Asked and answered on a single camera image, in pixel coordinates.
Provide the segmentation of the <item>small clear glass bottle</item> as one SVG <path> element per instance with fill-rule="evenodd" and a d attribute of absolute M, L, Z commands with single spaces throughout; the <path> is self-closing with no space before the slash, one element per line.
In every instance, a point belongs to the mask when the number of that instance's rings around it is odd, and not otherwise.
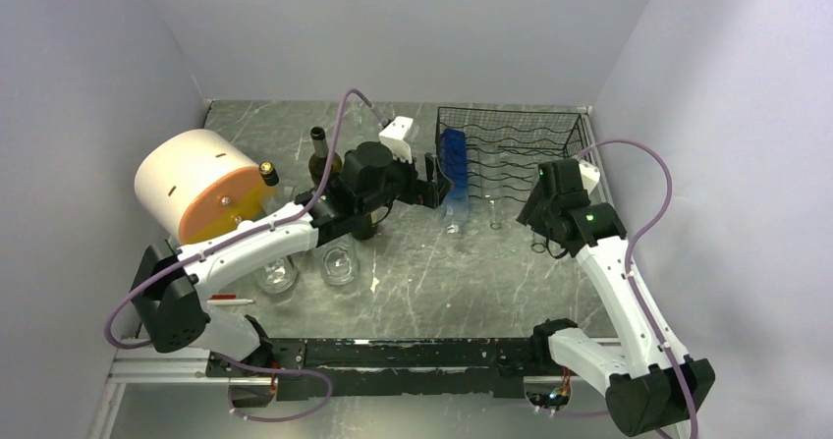
<path fill-rule="evenodd" d="M 489 227 L 492 230 L 499 230 L 502 228 L 503 221 L 503 187 L 499 154 L 487 156 L 483 177 L 485 180 L 484 197 L 488 203 Z"/>

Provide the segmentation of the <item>clear slim glass bottle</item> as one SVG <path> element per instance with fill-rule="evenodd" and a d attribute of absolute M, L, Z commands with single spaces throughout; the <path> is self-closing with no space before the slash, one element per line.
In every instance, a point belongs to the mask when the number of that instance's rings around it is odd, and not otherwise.
<path fill-rule="evenodd" d="M 532 231 L 532 240 L 530 250 L 534 253 L 548 253 L 549 247 L 549 229 L 546 225 L 530 225 Z"/>

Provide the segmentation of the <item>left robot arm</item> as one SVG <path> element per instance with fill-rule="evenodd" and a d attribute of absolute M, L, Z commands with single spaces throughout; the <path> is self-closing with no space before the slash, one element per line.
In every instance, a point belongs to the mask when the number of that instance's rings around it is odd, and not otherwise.
<path fill-rule="evenodd" d="M 439 207 L 452 182 L 435 155 L 427 153 L 424 160 L 426 179 L 385 144 L 363 142 L 317 189 L 255 222 L 178 249 L 165 241 L 148 246 L 129 293 L 148 344 L 161 354 L 201 346 L 231 357 L 246 375 L 263 373 L 272 349 L 262 329 L 216 309 L 209 299 L 269 262 L 350 235 L 374 211 L 391 209 L 395 202 Z"/>

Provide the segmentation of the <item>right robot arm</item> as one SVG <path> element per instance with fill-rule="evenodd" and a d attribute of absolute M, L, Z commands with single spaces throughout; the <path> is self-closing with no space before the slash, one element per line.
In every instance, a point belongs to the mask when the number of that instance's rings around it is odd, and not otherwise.
<path fill-rule="evenodd" d="M 517 220 L 579 265 L 614 326 L 620 348 L 590 339 L 568 319 L 536 329 L 530 362 L 540 373 L 567 368 L 604 398 L 628 437 L 647 432 L 694 434 L 694 416 L 715 382 L 706 358 L 694 359 L 647 290 L 628 251 L 631 240 L 615 208 L 589 197 L 597 170 L 562 159 L 537 167 L 534 187 Z"/>

